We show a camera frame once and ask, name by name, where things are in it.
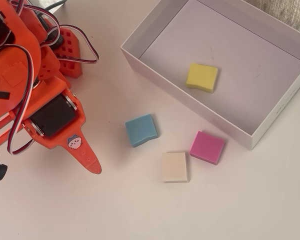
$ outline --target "wire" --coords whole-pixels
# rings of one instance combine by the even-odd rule
[[[8,152],[11,155],[17,155],[17,154],[20,154],[20,153],[24,152],[25,150],[27,150],[34,142],[34,140],[32,139],[31,141],[29,141],[23,147],[19,148],[16,151],[12,151],[12,146],[13,146],[13,143],[14,143],[14,137],[15,137],[16,133],[18,132],[21,124],[22,124],[22,120],[25,116],[26,109],[27,109],[27,106],[28,106],[29,101],[30,101],[30,97],[31,97],[32,89],[33,89],[33,84],[34,84],[34,81],[35,81],[34,62],[33,62],[33,59],[31,57],[31,54],[29,53],[29,51],[27,49],[25,49],[23,46],[16,45],[16,44],[5,44],[5,45],[0,46],[0,50],[5,49],[5,48],[18,48],[18,49],[21,49],[22,51],[24,51],[24,53],[26,55],[26,59],[27,59],[27,64],[28,64],[27,84],[26,84],[26,87],[25,87],[25,91],[24,91],[24,94],[23,94],[22,101],[19,104],[20,105],[19,110],[16,113],[13,125],[11,127],[10,132],[9,132],[8,141],[7,141],[7,143],[8,143],[8,146],[7,146]]]
[[[47,6],[47,7],[45,8],[45,10],[50,11],[51,9],[54,9],[54,8],[56,8],[56,7],[58,7],[58,6],[62,5],[62,4],[64,4],[64,3],[66,3],[66,1],[67,1],[67,0],[57,1],[57,2],[55,2],[54,4],[51,4],[50,6]]]
[[[94,49],[92,46],[91,42],[89,41],[87,35],[82,31],[79,27],[73,26],[73,25],[68,25],[68,24],[62,24],[60,27],[66,28],[66,29],[72,29],[77,31],[78,33],[81,34],[81,36],[84,38],[86,44],[90,48],[91,52],[95,56],[95,60],[85,60],[85,59],[80,59],[80,58],[72,58],[72,57],[58,57],[59,60],[63,61],[69,61],[69,62],[75,62],[75,63],[85,63],[85,64],[96,64],[99,60],[99,54],[97,51]],[[48,35],[51,34],[53,31],[55,31],[57,28],[54,26],[48,30]]]
[[[16,12],[18,13],[19,16],[21,15],[24,5],[25,5],[25,0],[19,0],[19,2],[17,3]],[[0,43],[0,46],[2,46],[3,44],[6,43],[10,34],[11,34],[11,30],[9,30],[9,33],[6,35],[5,39]]]
[[[15,1],[12,1],[11,3],[12,3],[13,6],[17,5],[17,2],[15,2]],[[53,40],[44,41],[43,43],[40,44],[40,46],[45,47],[45,46],[51,46],[51,45],[55,44],[58,41],[59,37],[60,37],[60,25],[59,25],[58,19],[52,13],[50,13],[49,11],[45,10],[42,7],[25,4],[23,6],[23,8],[34,10],[36,12],[42,13],[43,15],[46,15],[46,16],[48,16],[52,19],[52,21],[56,25],[56,28],[58,29],[58,34]]]
[[[23,10],[23,8],[24,8],[24,5],[25,5],[25,0],[19,0],[19,2],[18,2],[18,5],[17,5],[17,7],[16,7],[16,13],[20,16],[21,15],[21,12],[22,12],[22,10]]]

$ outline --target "yellow foam cube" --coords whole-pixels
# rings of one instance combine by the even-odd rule
[[[218,68],[192,63],[190,66],[186,86],[213,93],[215,89]]]

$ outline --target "blue foam cube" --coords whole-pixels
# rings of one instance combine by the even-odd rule
[[[156,126],[151,114],[138,117],[125,123],[132,147],[138,147],[149,140],[158,138]]]

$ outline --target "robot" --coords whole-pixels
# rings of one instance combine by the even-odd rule
[[[55,26],[42,14],[48,15]],[[71,53],[79,52],[73,30],[84,37],[96,60],[60,55],[67,44],[76,47]],[[26,1],[0,0],[0,129],[13,122],[11,129],[0,135],[0,146],[7,141],[12,155],[22,153],[33,142],[48,149],[61,146],[88,171],[100,174],[99,160],[81,131],[86,121],[83,106],[64,76],[78,77],[82,74],[80,63],[98,60],[98,53],[79,28],[59,25],[51,13]],[[21,129],[32,140],[12,150],[14,135]],[[0,180],[7,169],[0,164]]]

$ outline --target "gray fabric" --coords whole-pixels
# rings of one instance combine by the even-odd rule
[[[300,0],[245,0],[300,32]]]

